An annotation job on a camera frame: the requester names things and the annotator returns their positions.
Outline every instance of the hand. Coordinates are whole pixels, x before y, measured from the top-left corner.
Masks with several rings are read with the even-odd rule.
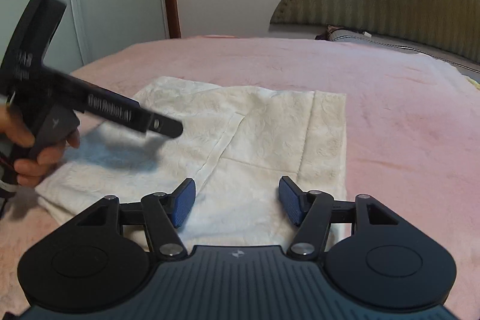
[[[4,133],[11,142],[24,148],[32,147],[35,142],[35,137],[23,122],[22,114],[13,106],[0,105],[0,133]],[[80,146],[78,130],[57,145],[45,148],[39,153],[37,161],[16,160],[13,167],[19,174],[17,176],[18,184],[26,187],[38,185],[44,176],[60,161],[67,143],[74,148]]]

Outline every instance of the handheld device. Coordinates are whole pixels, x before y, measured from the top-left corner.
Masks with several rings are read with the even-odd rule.
[[[105,196],[22,256],[31,307],[19,319],[456,319],[443,306],[457,275],[452,256],[374,197],[337,201],[288,176],[278,196],[299,226],[286,252],[190,254],[175,229],[194,205],[192,179],[135,203]],[[352,235],[325,251],[333,223],[351,223]],[[126,225],[143,226],[148,252],[123,237]]]
[[[75,131],[80,124],[75,111],[142,133],[152,131],[176,138],[183,132],[181,122],[144,109],[135,100],[44,66],[43,58],[65,9],[61,0],[30,0],[3,58],[0,95],[21,110],[35,144],[21,148],[0,136],[0,198],[15,194],[15,160],[35,160],[45,147]]]

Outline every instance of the bed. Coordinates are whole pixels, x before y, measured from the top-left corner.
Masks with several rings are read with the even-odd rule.
[[[480,317],[480,91],[452,65],[355,43],[197,37],[135,45],[74,75],[127,96],[159,76],[346,93],[348,199],[371,194],[446,247],[458,269],[446,306]],[[97,124],[83,116],[81,133]],[[0,222],[0,314],[27,308],[18,259],[57,227],[37,203],[22,190]]]

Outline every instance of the white logo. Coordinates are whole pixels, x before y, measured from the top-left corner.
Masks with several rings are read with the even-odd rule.
[[[243,255],[245,255],[245,252],[243,252],[242,250],[236,250],[231,252],[231,254],[236,258],[241,258]]]

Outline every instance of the white cloth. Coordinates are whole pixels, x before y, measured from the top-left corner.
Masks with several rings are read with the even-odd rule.
[[[41,205],[59,223],[106,194],[138,202],[193,178],[195,205],[178,231],[188,250],[196,244],[285,248],[295,228],[278,201],[282,175],[304,191],[346,198],[345,95],[160,77],[135,99],[181,120],[183,135],[169,140],[111,123],[87,134],[37,187]],[[341,236],[340,229],[332,233],[334,241]],[[146,243],[140,231],[131,238]]]

